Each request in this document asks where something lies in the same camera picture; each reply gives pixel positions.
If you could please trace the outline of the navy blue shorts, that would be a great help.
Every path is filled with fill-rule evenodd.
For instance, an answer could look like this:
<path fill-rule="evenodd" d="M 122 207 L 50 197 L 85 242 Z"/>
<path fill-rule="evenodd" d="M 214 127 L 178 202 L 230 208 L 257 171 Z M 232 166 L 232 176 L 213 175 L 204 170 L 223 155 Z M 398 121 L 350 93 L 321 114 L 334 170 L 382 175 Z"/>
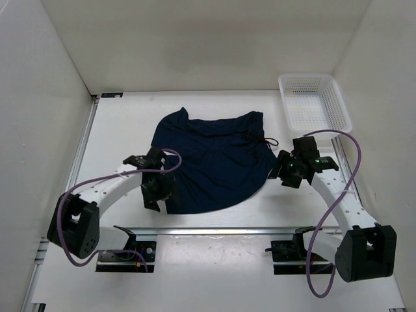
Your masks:
<path fill-rule="evenodd" d="M 276 162 L 263 129 L 263 113 L 220 120 L 189 118 L 186 109 L 165 116 L 152 146 L 182 157 L 174 172 L 178 215 L 218 211 L 253 196 Z"/>

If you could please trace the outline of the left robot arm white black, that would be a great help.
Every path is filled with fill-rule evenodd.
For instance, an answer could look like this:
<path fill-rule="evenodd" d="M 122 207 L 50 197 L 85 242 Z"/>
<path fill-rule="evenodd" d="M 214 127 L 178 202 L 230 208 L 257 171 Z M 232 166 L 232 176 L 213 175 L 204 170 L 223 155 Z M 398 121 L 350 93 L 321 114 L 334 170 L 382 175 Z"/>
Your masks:
<path fill-rule="evenodd" d="M 122 260 L 142 259 L 135 234 L 122 226 L 101 226 L 104 213 L 135 189 L 144 205 L 159 211 L 159 202 L 176 189 L 174 172 L 182 157 L 172 149 L 152 147 L 146 155 L 131 155 L 110 175 L 80 182 L 58 199 L 49 229 L 49 242 L 61 247 L 76 267 L 87 265 L 98 253 L 116 254 Z"/>

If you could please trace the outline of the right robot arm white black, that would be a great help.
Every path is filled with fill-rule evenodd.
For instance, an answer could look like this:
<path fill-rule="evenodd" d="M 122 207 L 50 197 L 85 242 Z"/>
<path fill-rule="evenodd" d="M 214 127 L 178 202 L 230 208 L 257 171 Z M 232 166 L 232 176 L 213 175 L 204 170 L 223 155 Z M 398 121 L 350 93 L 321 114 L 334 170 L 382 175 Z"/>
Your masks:
<path fill-rule="evenodd" d="M 298 228 L 290 250 L 295 257 L 306 260 L 318 255 L 334 265 L 345 282 L 393 274 L 396 231 L 381 225 L 349 193 L 338 165 L 331 157 L 320 155 L 314 137 L 296 138 L 291 152 L 280 151 L 269 177 L 294 189 L 307 181 L 325 201 L 342 233 L 338 239 L 321 227 Z"/>

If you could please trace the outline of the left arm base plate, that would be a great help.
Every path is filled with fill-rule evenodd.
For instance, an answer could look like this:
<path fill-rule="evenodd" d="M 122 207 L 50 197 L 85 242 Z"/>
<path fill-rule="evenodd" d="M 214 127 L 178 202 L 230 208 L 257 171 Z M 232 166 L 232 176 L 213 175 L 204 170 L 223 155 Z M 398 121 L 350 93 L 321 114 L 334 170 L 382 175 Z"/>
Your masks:
<path fill-rule="evenodd" d="M 100 227 L 93 252 L 97 255 L 96 271 L 152 273 L 156 247 L 156 236 L 140 236 L 120 226 Z"/>

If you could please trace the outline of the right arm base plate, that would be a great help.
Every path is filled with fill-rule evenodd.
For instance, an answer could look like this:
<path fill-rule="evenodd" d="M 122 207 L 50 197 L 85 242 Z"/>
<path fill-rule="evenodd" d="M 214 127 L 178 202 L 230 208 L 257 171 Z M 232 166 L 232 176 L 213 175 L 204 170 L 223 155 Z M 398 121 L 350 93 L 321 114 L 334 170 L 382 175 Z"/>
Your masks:
<path fill-rule="evenodd" d="M 307 250 L 303 234 L 312 233 L 314 227 L 301 227 L 295 230 L 292 239 L 277 239 L 270 242 L 265 252 L 271 254 L 274 275 L 305 275 Z M 312 253 L 310 260 L 311 274 L 331 274 L 333 264 L 325 258 Z"/>

